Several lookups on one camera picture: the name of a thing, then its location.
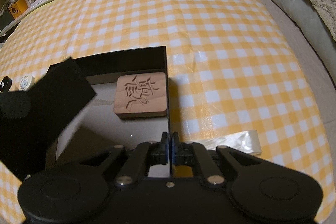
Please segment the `large black storage box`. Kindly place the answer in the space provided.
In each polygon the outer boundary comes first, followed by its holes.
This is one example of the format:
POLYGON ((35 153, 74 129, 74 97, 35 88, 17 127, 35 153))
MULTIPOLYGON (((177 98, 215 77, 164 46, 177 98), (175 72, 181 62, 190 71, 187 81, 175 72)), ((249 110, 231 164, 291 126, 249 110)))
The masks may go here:
POLYGON ((55 166, 117 144, 131 150, 170 132, 166 47, 107 52, 75 62, 96 95, 50 149, 55 166))

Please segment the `carved wooden square block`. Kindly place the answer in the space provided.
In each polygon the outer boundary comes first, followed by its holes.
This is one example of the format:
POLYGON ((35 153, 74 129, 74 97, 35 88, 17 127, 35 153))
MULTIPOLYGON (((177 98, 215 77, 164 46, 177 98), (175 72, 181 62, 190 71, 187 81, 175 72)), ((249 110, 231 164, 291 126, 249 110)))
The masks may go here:
POLYGON ((119 77, 113 110, 122 119, 164 117, 167 114, 166 74, 153 72, 119 77))

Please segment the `small black rectangular box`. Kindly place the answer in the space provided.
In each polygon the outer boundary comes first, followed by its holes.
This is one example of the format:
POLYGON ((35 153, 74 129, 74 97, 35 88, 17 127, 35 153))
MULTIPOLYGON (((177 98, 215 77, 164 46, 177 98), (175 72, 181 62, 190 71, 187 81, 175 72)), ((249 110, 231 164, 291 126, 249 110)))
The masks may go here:
POLYGON ((27 91, 1 94, 1 162, 20 181, 45 168, 46 153, 96 95, 72 58, 27 91))

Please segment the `round white patterned tin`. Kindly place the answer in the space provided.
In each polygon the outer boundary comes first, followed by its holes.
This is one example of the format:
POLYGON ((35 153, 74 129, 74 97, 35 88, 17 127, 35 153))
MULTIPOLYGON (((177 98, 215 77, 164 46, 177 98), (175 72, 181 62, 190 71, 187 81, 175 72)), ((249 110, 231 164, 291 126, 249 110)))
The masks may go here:
POLYGON ((19 90, 27 91, 35 84, 35 77, 31 74, 24 75, 19 83, 19 90))

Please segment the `black round small case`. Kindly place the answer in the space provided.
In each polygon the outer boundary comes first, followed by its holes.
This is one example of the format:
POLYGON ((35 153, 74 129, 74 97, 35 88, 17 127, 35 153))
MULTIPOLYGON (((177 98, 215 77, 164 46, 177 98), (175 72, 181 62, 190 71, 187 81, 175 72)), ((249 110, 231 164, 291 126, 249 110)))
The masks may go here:
POLYGON ((0 86, 1 93, 8 92, 12 87, 12 84, 13 84, 12 79, 9 76, 3 77, 0 86))

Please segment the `clear plastic wrapper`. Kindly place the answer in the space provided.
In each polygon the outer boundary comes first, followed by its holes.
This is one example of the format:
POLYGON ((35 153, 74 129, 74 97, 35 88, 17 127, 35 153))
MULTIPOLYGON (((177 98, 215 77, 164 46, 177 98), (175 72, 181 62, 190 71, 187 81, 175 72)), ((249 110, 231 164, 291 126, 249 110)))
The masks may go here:
POLYGON ((259 136, 256 130, 236 132, 212 139, 195 140, 201 143, 206 149, 216 150, 217 146, 226 146, 250 155, 261 155, 262 149, 259 136))

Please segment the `yellow checkered table cloth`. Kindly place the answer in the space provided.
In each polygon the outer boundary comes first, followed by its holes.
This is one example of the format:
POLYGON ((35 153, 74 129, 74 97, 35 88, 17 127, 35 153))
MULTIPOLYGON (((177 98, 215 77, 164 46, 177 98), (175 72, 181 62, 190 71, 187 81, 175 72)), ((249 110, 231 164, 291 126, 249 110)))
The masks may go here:
POLYGON ((259 0, 54 0, 1 49, 1 76, 42 77, 73 58, 165 46, 171 125, 186 140, 255 129, 262 158, 322 186, 316 219, 335 207, 333 165, 317 102, 294 52, 259 0))

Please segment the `grey cushion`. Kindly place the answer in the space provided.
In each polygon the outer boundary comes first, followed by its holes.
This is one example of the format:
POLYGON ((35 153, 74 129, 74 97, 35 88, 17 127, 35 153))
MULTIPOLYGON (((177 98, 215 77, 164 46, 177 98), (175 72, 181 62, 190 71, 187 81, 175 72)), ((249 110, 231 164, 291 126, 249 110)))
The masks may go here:
POLYGON ((335 40, 309 0, 272 0, 301 29, 324 63, 335 66, 335 40))

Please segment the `yellow orange box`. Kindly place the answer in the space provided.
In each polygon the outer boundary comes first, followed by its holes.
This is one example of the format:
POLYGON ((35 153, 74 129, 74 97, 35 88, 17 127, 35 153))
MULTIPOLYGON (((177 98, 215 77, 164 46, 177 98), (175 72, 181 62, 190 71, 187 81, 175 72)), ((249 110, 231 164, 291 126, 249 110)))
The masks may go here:
POLYGON ((14 19, 21 16, 27 9, 28 5, 25 0, 17 0, 15 3, 9 5, 8 10, 14 19))

